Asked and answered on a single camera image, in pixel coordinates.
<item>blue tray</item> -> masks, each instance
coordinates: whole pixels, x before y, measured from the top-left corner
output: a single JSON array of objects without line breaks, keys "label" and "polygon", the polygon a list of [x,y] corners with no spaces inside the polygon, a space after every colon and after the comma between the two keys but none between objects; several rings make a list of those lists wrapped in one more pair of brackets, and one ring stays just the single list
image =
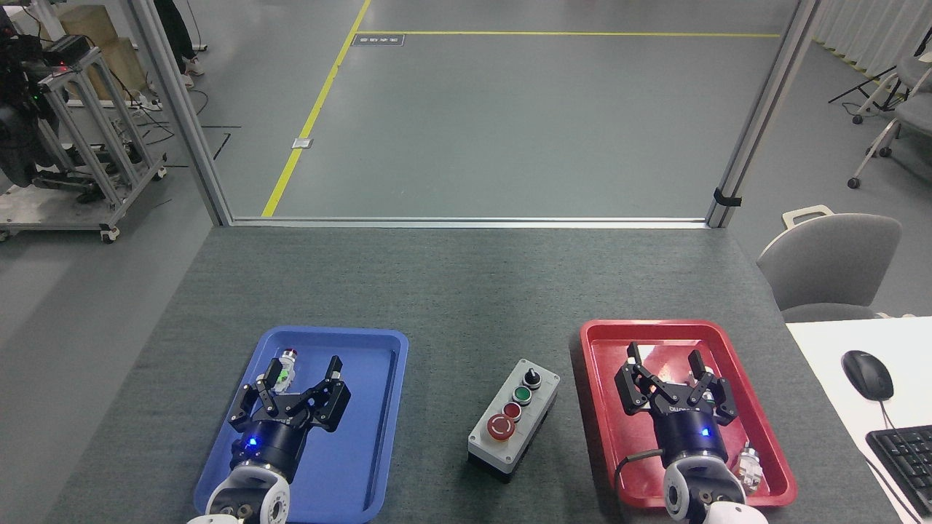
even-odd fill
[{"label": "blue tray", "polygon": [[[321,380],[332,355],[343,361],[342,378],[352,393],[335,432],[314,428],[308,434],[291,486],[288,521],[368,522],[385,502],[407,338],[388,329],[275,327],[259,340],[240,384],[254,382],[285,348],[297,351],[295,381],[288,393],[303,392]],[[194,490],[194,505],[201,513],[229,475],[230,445],[238,436],[224,421]]]}]

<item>button control box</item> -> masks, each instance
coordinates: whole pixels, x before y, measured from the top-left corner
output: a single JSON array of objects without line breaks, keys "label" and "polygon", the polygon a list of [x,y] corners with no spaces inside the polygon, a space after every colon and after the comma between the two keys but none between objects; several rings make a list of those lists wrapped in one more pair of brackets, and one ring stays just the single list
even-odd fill
[{"label": "button control box", "polygon": [[467,440],[470,462],[511,478],[514,468],[556,399],[560,377],[528,359],[515,365]]}]

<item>caster wheel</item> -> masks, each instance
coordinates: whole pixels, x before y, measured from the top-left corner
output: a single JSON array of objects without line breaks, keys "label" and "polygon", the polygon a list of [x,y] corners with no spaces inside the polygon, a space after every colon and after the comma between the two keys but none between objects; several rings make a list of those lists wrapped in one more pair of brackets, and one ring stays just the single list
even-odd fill
[{"label": "caster wheel", "polygon": [[114,243],[119,236],[119,228],[104,229],[101,231],[101,241],[103,243]]}]

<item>keyboard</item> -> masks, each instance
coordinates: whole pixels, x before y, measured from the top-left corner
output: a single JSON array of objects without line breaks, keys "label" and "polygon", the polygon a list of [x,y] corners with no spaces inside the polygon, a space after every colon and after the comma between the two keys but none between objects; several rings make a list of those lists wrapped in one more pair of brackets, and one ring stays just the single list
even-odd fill
[{"label": "keyboard", "polygon": [[872,431],[867,440],[912,507],[932,515],[932,425]]}]

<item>black selector switch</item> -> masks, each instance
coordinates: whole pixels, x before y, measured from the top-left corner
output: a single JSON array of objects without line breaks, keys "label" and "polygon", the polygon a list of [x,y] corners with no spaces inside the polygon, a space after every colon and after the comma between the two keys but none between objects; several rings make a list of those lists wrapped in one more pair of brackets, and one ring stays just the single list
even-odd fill
[{"label": "black selector switch", "polygon": [[522,380],[526,386],[532,390],[536,390],[541,387],[541,374],[537,371],[534,371],[534,368],[530,368],[527,373],[525,373],[524,379]]}]

